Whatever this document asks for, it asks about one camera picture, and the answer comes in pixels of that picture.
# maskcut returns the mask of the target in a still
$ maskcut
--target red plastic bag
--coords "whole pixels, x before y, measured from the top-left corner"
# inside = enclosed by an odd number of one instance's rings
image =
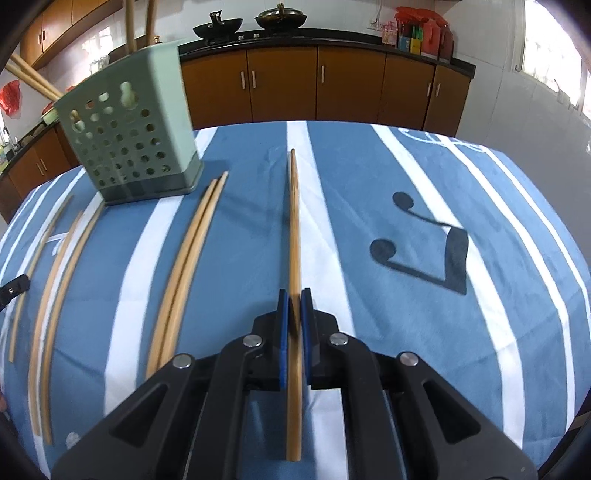
[[[21,87],[18,80],[8,82],[0,90],[0,107],[10,117],[15,118],[21,110]]]

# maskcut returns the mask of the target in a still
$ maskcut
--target wall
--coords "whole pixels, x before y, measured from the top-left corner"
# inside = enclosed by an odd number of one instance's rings
[[[514,0],[437,0],[459,58],[476,65],[457,136],[503,151],[552,204],[591,264],[591,129],[529,75],[515,72]]]

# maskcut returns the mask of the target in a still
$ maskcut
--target black countertop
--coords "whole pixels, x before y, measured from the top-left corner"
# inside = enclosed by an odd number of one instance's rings
[[[178,54],[182,62],[216,53],[241,50],[243,48],[280,46],[301,47],[317,45],[365,48],[367,50],[383,51],[385,53],[400,55],[401,57],[422,61],[431,65],[444,65],[470,77],[471,79],[474,78],[476,71],[476,66],[472,63],[456,58],[452,58],[451,63],[445,63],[422,55],[415,55],[401,51],[392,45],[384,45],[382,44],[382,38],[377,35],[348,32],[344,30],[330,30],[327,28],[297,28],[281,34],[270,34],[266,30],[237,32],[234,35],[230,35],[220,40],[196,40],[182,44],[178,47]]]

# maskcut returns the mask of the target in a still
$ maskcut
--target wooden chopstick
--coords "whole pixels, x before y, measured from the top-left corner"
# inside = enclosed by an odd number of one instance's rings
[[[125,39],[127,53],[135,52],[134,0],[125,0]]]
[[[41,83],[46,89],[54,93],[58,97],[64,96],[52,83],[50,83],[43,75],[31,67],[26,61],[24,61],[19,55],[13,53],[10,55],[11,60],[16,63],[23,72],[28,74],[33,80]]]
[[[296,151],[290,159],[290,286],[293,323],[289,325],[287,344],[287,448],[286,460],[301,460],[302,431],[302,338],[300,318],[300,186],[297,174]]]
[[[48,225],[47,230],[45,230],[45,233],[43,234],[43,237],[42,237],[41,241],[39,242],[39,245],[37,245],[37,248],[35,249],[35,254],[33,255],[33,258],[31,259],[31,263],[29,264],[29,268],[27,270],[27,277],[29,277],[29,279],[33,276],[33,273],[35,272],[35,267],[37,266],[37,262],[39,260],[39,257],[41,256],[41,252],[43,251],[43,248],[45,247],[45,244],[47,243],[47,239],[49,238],[49,236],[53,232],[53,229],[55,228],[56,223],[61,216],[61,213],[63,212],[64,208],[66,207],[66,205],[68,204],[68,202],[70,201],[71,198],[72,198],[72,195],[69,195],[65,199],[65,201],[60,205],[55,216],[51,220],[51,223]],[[10,363],[14,362],[14,351],[15,351],[16,344],[17,344],[18,325],[21,321],[22,307],[25,303],[25,296],[26,295],[27,295],[27,292],[23,293],[22,295],[19,295],[19,297],[18,297],[17,308],[16,308],[15,315],[14,315],[14,322],[12,324],[12,332],[10,335],[10,346],[8,348],[8,361]]]
[[[70,241],[72,241],[72,235],[76,230],[76,226],[78,225],[81,216],[82,212],[79,212],[76,216],[76,219],[72,223],[72,226],[68,230],[68,234],[66,235],[66,239],[61,245],[60,251],[58,252],[53,261],[53,265],[51,266],[51,270],[49,272],[49,277],[47,277],[47,282],[45,284],[45,288],[43,289],[43,295],[41,296],[41,303],[39,304],[37,318],[35,319],[35,329],[33,331],[33,345],[31,346],[31,356],[29,358],[28,395],[31,426],[33,427],[33,433],[37,436],[41,435],[41,426],[39,424],[39,418],[37,416],[37,412],[39,410],[37,403],[37,368],[39,366],[39,348],[41,345],[41,330],[43,328],[43,317],[45,316],[45,312],[47,310],[47,303],[49,302],[49,295],[51,289],[53,288],[53,283],[56,279],[57,270],[59,269],[62,259],[64,258],[66,250],[68,249],[68,245],[70,245]]]
[[[216,209],[217,202],[222,194],[222,189],[226,183],[228,172],[225,171],[221,178],[217,181],[215,188],[213,189],[212,197],[207,203],[205,212],[203,213],[203,219],[199,223],[195,238],[191,243],[187,261],[183,267],[180,280],[178,282],[178,290],[174,296],[173,305],[170,310],[170,318],[168,319],[168,325],[166,333],[164,334],[164,342],[162,345],[162,353],[160,355],[159,368],[162,368],[170,359],[174,356],[174,352],[177,347],[178,333],[181,328],[181,322],[185,311],[185,305],[187,303],[187,296],[189,295],[189,289],[191,287],[191,281],[195,273],[195,267],[199,260],[199,255],[203,249],[205,237],[209,231],[209,225],[211,224],[213,212]]]
[[[155,43],[156,5],[157,0],[148,0],[148,10],[146,12],[146,45],[154,45]]]
[[[86,224],[86,227],[84,228],[84,231],[80,236],[80,239],[74,247],[72,256],[70,257],[66,270],[64,271],[64,275],[61,278],[60,286],[57,289],[56,300],[53,303],[53,308],[51,309],[51,316],[49,317],[49,323],[47,324],[45,345],[43,347],[43,360],[41,363],[40,398],[41,431],[43,432],[43,439],[45,440],[45,443],[48,445],[53,444],[53,434],[51,431],[51,412],[49,406],[49,380],[51,371],[51,359],[53,357],[53,347],[56,342],[57,321],[60,318],[61,307],[64,303],[64,298],[66,296],[66,292],[68,291],[68,287],[70,286],[70,281],[72,280],[72,275],[74,274],[74,269],[76,268],[78,259],[80,258],[80,254],[84,250],[86,241],[88,240],[90,233],[95,227],[96,221],[99,219],[100,213],[103,211],[104,207],[105,204],[103,202],[96,209],[92,218],[90,219],[90,222]]]
[[[49,98],[49,100],[51,100],[52,102],[56,102],[59,99],[59,97],[55,93],[49,91],[41,83],[39,83],[38,81],[36,81],[33,78],[31,78],[29,75],[27,75],[21,69],[15,67],[14,65],[12,65],[10,63],[7,63],[6,66],[5,66],[5,68],[10,73],[12,73],[15,77],[17,77],[19,80],[22,80],[29,87],[35,89],[40,94],[42,94],[44,97]]]
[[[164,342],[164,335],[166,333],[168,318],[170,317],[170,310],[173,305],[174,296],[178,290],[178,282],[181,278],[183,267],[187,262],[189,249],[191,248],[191,244],[193,243],[193,239],[197,233],[197,228],[199,227],[199,224],[203,218],[203,212],[205,212],[205,208],[212,196],[216,183],[217,179],[213,179],[207,187],[207,190],[205,191],[205,194],[203,195],[203,198],[201,199],[201,202],[195,211],[195,215],[193,215],[193,220],[189,224],[189,228],[187,228],[187,233],[185,233],[183,243],[181,244],[181,247],[178,251],[177,258],[174,261],[173,270],[168,278],[168,284],[166,285],[166,290],[164,291],[164,297],[162,299],[162,303],[160,304],[160,311],[158,312],[158,319],[156,320],[156,327],[154,328],[154,334],[152,336],[152,344],[148,354],[148,365],[146,367],[146,379],[154,375],[156,370],[158,370],[162,345]]]

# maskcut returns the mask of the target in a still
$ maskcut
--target table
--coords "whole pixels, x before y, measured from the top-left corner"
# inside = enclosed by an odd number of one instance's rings
[[[66,294],[50,372],[53,445],[33,435],[31,332],[57,248],[100,196],[81,168],[31,192],[0,242],[0,280],[31,279],[14,363],[0,313],[0,384],[43,471],[145,379],[158,308],[209,180],[228,182],[191,285],[177,352],[219,352],[288,284],[287,153],[300,176],[302,285],[342,331],[418,353],[540,465],[591,385],[589,268],[556,213],[505,155],[380,125],[273,122],[196,132],[205,168],[184,197],[106,208]],[[303,460],[284,454],[283,393],[251,395],[243,477],[346,477],[340,397],[306,392]]]

